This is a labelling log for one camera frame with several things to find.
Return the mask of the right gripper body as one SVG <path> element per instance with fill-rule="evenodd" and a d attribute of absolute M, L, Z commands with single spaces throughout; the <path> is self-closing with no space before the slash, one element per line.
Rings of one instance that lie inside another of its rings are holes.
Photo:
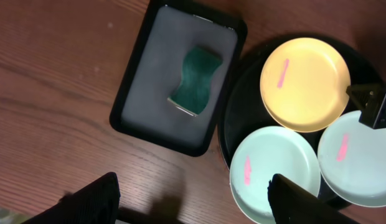
<path fill-rule="evenodd" d="M 372 128 L 386 128 L 386 85 L 372 83 L 364 85 L 366 96 L 359 122 Z"/>

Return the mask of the green sponge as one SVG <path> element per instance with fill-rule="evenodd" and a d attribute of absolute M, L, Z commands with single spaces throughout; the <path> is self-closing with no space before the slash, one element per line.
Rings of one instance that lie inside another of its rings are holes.
<path fill-rule="evenodd" d="M 192 48 L 183 59 L 180 84 L 167 100 L 186 113 L 198 116 L 209 102 L 212 78 L 222 64 L 217 54 L 202 47 Z"/>

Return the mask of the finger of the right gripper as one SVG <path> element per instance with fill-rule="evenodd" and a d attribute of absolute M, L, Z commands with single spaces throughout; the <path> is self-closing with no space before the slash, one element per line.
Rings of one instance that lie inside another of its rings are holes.
<path fill-rule="evenodd" d="M 350 85 L 346 93 L 353 101 L 355 106 L 360 110 L 374 109 L 381 104 L 384 93 L 384 86 L 379 83 L 368 83 L 360 85 Z"/>

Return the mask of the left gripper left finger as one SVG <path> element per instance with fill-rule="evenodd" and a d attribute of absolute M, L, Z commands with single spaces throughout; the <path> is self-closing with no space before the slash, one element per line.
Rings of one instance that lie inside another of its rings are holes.
<path fill-rule="evenodd" d="M 109 172 L 24 224 L 115 224 L 119 204 L 118 178 Z"/>

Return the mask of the yellow plate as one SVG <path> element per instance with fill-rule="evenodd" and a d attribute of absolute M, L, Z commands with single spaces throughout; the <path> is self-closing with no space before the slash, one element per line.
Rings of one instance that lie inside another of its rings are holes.
<path fill-rule="evenodd" d="M 282 43 L 266 59 L 260 95 L 280 125 L 301 133 L 322 130 L 347 107 L 351 76 L 330 44 L 302 37 Z"/>

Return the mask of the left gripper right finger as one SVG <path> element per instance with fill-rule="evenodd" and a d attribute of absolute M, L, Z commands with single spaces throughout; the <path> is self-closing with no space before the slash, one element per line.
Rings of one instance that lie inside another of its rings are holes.
<path fill-rule="evenodd" d="M 269 181 L 268 201 L 276 224 L 358 224 L 281 174 Z"/>

